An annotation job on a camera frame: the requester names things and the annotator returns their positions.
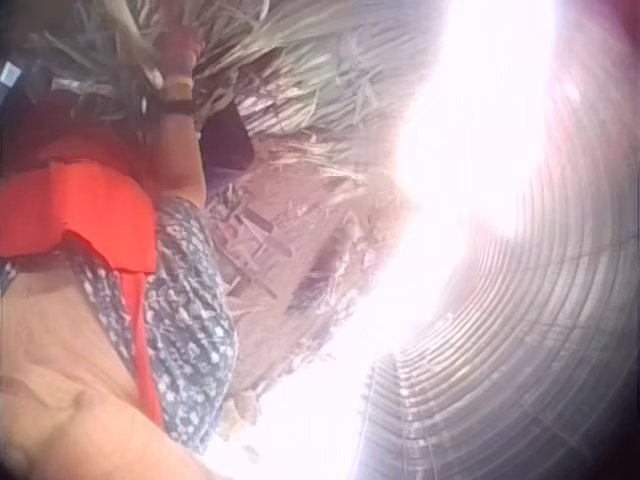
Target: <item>corrugated metal sheet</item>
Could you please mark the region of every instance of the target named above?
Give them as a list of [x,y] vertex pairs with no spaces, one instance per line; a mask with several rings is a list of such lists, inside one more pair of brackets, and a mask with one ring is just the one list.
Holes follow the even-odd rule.
[[551,93],[516,235],[476,226],[440,315],[372,369],[357,480],[583,478],[637,421],[635,57],[606,23],[563,26],[555,83],[580,100]]

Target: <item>dried grass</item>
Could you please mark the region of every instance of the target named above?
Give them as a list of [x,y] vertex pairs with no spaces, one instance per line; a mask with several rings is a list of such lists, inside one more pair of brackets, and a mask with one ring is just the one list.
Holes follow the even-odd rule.
[[[150,88],[160,3],[78,1],[64,35],[34,36],[30,47],[59,76],[110,92],[134,116]],[[235,99],[252,135],[279,144],[277,160],[353,174],[388,162],[391,131],[372,136],[370,127],[402,115],[428,72],[447,2],[183,3],[182,21],[206,43],[195,72],[199,121]],[[146,68],[147,81],[132,64]]]

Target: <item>red cloth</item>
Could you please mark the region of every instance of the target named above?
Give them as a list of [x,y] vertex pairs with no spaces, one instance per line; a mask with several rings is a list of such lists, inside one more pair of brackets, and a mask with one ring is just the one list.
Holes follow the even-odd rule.
[[50,162],[4,182],[0,226],[2,257],[46,253],[71,233],[120,272],[132,319],[140,402],[163,428],[144,328],[146,275],[156,270],[151,199],[134,180],[94,161]]

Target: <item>patterned dress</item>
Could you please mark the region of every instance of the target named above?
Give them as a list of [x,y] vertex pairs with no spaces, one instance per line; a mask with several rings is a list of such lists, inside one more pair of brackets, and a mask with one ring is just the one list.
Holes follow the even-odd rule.
[[[147,281],[145,325],[167,433],[196,454],[207,447],[231,380],[237,337],[212,241],[200,210],[181,199],[156,203],[157,272]],[[135,375],[133,336],[117,272],[80,245],[63,253],[98,320]],[[0,294],[18,274],[0,258]]]

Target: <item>skin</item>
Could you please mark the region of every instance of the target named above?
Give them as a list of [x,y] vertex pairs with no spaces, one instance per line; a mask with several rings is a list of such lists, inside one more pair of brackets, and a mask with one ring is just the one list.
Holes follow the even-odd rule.
[[[161,120],[157,157],[160,193],[202,207],[206,189],[191,118]],[[8,466],[36,480],[222,478],[141,412],[134,379],[64,259],[33,258],[20,271],[0,304]]]

